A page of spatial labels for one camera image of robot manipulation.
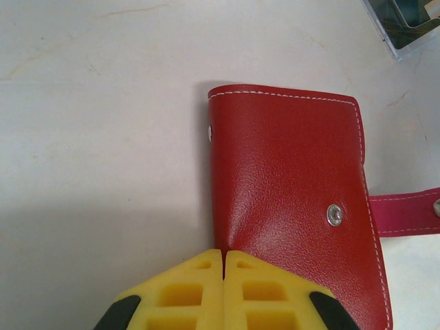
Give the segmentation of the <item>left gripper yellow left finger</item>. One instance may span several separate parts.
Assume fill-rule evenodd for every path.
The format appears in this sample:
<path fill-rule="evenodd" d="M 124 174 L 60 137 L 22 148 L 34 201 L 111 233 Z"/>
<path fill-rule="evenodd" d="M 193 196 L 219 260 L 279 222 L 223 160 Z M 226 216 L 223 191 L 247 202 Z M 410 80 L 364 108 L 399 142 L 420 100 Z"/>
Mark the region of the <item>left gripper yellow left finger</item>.
<path fill-rule="evenodd" d="M 97 329 L 223 329 L 220 250 L 195 257 L 122 292 Z"/>

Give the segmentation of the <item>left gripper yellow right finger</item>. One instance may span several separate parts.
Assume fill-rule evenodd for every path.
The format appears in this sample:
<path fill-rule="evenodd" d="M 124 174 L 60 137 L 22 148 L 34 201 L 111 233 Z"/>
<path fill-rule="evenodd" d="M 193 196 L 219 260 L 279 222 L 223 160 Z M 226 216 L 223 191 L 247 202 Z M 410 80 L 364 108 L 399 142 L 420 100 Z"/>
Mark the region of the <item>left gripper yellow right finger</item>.
<path fill-rule="evenodd" d="M 225 258 L 226 329 L 357 329 L 329 289 L 240 251 Z"/>

